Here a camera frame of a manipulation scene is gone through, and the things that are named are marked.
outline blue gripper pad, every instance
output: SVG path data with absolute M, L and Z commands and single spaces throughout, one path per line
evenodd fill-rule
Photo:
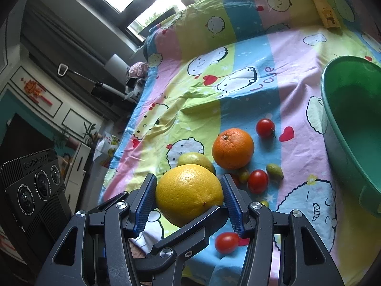
M 229 210 L 229 218 L 233 230 L 238 233 L 240 237 L 243 237 L 245 235 L 244 220 L 248 217 L 249 203 L 243 200 L 230 174 L 224 174 L 220 179 L 220 183 L 222 191 L 224 192 L 224 202 Z
M 156 186 L 156 176 L 151 173 L 147 174 L 135 199 L 130 205 L 126 230 L 130 232 L 131 238 L 137 238 L 145 228 L 149 212 L 155 203 Z

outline orange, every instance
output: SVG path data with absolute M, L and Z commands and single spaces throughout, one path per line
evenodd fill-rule
M 157 207 L 177 227 L 223 202 L 220 181 L 198 164 L 179 165 L 165 173 L 157 183 Z
M 250 134 L 239 128 L 227 129 L 216 138 L 212 155 L 215 162 L 224 169 L 243 168 L 254 153 L 254 141 Z

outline camera lens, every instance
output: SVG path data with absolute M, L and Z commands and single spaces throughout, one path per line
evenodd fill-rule
M 30 190 L 26 187 L 19 189 L 19 204 L 25 213 L 32 213 L 34 210 L 33 196 Z
M 56 185 L 60 183 L 60 172 L 55 165 L 51 167 L 51 178 Z
M 45 173 L 40 172 L 36 179 L 36 188 L 41 198 L 46 199 L 50 193 L 49 180 Z

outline green plastic basin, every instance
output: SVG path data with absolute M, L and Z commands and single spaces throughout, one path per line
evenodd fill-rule
M 381 68 L 359 57 L 329 62 L 321 77 L 331 167 L 359 204 L 381 217 Z

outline bed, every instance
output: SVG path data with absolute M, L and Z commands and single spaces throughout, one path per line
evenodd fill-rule
M 200 0 L 150 31 L 149 75 L 104 181 L 101 200 L 139 188 L 147 173 L 158 179 L 186 152 L 203 153 L 220 131 L 244 129 L 255 142 L 248 170 L 280 164 L 281 184 L 261 195 L 270 209 L 305 213 L 330 251 L 346 285 L 357 284 L 381 248 L 381 220 L 359 206 L 332 174 L 325 151 L 320 79 L 343 56 L 381 60 L 381 35 L 360 0 L 327 0 L 341 29 L 323 28 L 311 0 Z M 261 118 L 276 138 L 261 141 Z M 226 172 L 215 163 L 217 176 Z M 134 240 L 144 252 L 176 231 L 159 211 Z M 215 237 L 187 261 L 183 275 L 203 285 L 236 284 L 246 246 L 230 255 Z M 274 238 L 270 285 L 277 285 L 279 239 Z

